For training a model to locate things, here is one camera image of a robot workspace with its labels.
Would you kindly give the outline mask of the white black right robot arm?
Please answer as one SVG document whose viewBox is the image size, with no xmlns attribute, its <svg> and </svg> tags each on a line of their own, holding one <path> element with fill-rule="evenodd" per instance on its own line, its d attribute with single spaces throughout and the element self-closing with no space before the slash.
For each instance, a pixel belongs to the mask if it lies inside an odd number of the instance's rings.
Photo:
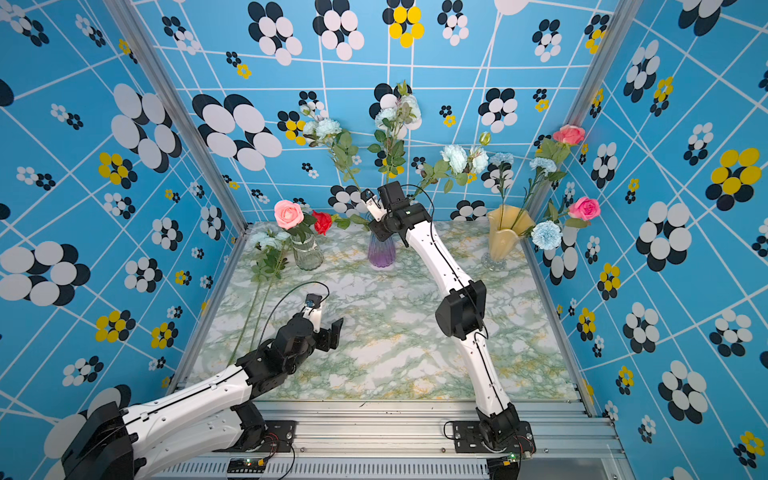
<svg viewBox="0 0 768 480">
<path fill-rule="evenodd" d="M 365 201 L 372 216 L 369 228 L 380 240 L 397 235 L 413 249 L 435 281 L 443 299 L 435 312 L 441 332 L 460 352 L 474 389 L 480 431 L 485 444 L 500 451 L 518 434 L 519 415 L 503 389 L 485 334 L 486 286 L 459 266 L 440 239 L 423 205 L 406 202 L 385 209 Z"/>
</svg>

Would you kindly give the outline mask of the white blue flower bunch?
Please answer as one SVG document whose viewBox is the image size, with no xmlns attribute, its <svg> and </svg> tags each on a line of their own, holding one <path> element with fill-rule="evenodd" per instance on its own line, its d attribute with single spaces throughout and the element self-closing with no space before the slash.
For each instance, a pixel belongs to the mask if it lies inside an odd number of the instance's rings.
<svg viewBox="0 0 768 480">
<path fill-rule="evenodd" d="M 297 122 L 297 139 L 312 148 L 325 148 L 346 183 L 332 191 L 329 203 L 335 214 L 331 218 L 341 227 L 351 222 L 360 223 L 366 207 L 362 199 L 362 184 L 357 179 L 361 172 L 359 149 L 352 143 L 351 132 L 323 113 L 313 92 L 300 93 L 299 112 L 304 118 Z M 367 151 L 375 155 L 375 166 L 385 177 L 387 186 L 392 186 L 403 174 L 406 166 L 405 134 L 409 128 L 418 126 L 421 120 L 420 106 L 407 83 L 402 82 L 384 92 L 374 115 L 376 130 Z M 440 150 L 440 158 L 433 165 L 417 158 L 420 181 L 412 188 L 410 196 L 424 195 L 432 184 L 441 183 L 444 191 L 450 192 L 456 185 L 465 186 L 477 179 L 491 164 L 491 157 L 485 150 L 489 141 L 490 135 L 485 133 L 480 137 L 480 145 L 472 149 L 448 145 Z"/>
</svg>

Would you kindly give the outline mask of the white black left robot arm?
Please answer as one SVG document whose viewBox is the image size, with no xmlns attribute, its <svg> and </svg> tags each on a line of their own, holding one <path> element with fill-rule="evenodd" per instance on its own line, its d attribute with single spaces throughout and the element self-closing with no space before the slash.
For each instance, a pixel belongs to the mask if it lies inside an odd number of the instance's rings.
<svg viewBox="0 0 768 480">
<path fill-rule="evenodd" d="M 254 401 L 281 386 L 316 351 L 337 348 L 342 320 L 295 314 L 275 337 L 212 377 L 158 400 L 109 400 L 90 410 L 60 471 L 66 479 L 147 479 L 212 451 L 248 451 L 267 435 Z"/>
</svg>

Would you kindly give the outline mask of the clear ribbed glass vase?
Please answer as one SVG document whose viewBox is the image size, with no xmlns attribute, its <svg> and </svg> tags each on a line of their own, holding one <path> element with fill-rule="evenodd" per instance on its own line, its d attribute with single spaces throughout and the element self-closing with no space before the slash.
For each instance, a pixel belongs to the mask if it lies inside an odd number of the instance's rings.
<svg viewBox="0 0 768 480">
<path fill-rule="evenodd" d="M 291 246 L 295 264 L 299 269 L 312 271 L 322 265 L 324 256 L 314 235 L 292 235 Z"/>
</svg>

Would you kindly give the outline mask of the purple blue glass vase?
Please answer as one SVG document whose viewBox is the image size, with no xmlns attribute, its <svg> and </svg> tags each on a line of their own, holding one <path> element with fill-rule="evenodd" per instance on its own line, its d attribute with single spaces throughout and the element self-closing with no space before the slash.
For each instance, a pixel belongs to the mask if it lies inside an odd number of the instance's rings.
<svg viewBox="0 0 768 480">
<path fill-rule="evenodd" d="M 371 234 L 367 258 L 375 268 L 383 269 L 392 266 L 396 260 L 394 238 L 390 237 L 382 241 L 375 234 Z"/>
</svg>

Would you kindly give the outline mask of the pink rose stem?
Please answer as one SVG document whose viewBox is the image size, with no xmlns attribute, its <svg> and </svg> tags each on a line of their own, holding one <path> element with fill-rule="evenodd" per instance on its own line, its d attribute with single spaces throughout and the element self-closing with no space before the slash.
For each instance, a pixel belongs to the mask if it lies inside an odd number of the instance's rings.
<svg viewBox="0 0 768 480">
<path fill-rule="evenodd" d="M 312 235 L 312 227 L 317 219 L 311 213 L 305 213 L 302 207 L 289 200 L 281 200 L 274 206 L 274 216 L 279 228 L 292 237 L 305 242 Z"/>
</svg>

